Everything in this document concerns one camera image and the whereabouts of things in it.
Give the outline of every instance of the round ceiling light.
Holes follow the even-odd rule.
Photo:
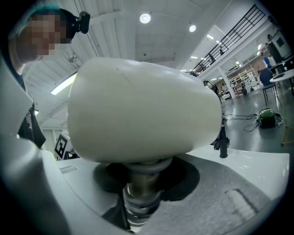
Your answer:
[[[150,20],[151,20],[151,16],[150,16],[149,14],[142,14],[142,15],[140,16],[140,21],[141,21],[143,24],[148,23]]]
[[[196,26],[195,25],[191,25],[189,28],[190,32],[194,32],[196,30]]]

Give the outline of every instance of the person in blue shirt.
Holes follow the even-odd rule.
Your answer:
[[[261,53],[261,55],[263,56],[263,61],[266,64],[266,67],[271,68],[270,60],[263,54],[263,52]]]

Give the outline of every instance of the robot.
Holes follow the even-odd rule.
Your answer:
[[[1,178],[41,232],[249,234],[285,192],[289,154],[227,149],[220,157],[210,145],[220,136],[221,104],[188,74],[89,60],[68,102],[70,143],[81,158],[56,161],[16,137],[32,101],[0,65]]]

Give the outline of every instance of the polished floor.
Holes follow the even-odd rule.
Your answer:
[[[284,94],[286,118],[288,124],[294,126],[294,96],[289,90],[288,83],[282,84],[282,90]],[[268,90],[269,108],[275,112],[283,115],[282,109],[282,97],[280,94],[280,87],[277,87],[278,94],[275,97],[271,90]],[[225,118],[242,118],[237,116],[227,116],[228,114],[235,115],[250,115],[251,112],[259,114],[261,109],[266,108],[265,99],[262,90],[256,90],[249,92],[245,96],[240,98],[233,98],[225,101],[222,104],[223,112],[225,112]],[[281,146],[281,139],[284,130],[284,123],[281,127],[274,127],[270,129],[261,129],[257,127],[251,132],[243,130],[245,125],[253,124],[254,118],[251,120],[228,120],[225,121],[226,135],[230,139],[229,148],[239,149],[245,151],[257,151],[257,152],[275,152],[275,153],[289,153],[294,156],[294,143]],[[286,133],[286,139],[294,140],[294,129],[289,129]]]

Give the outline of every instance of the gray fabric surface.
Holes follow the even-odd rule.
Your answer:
[[[255,212],[270,199],[230,168],[190,155],[179,156],[200,173],[196,189],[182,201],[162,201],[139,235],[221,235],[246,221],[236,211],[228,190],[239,190]]]

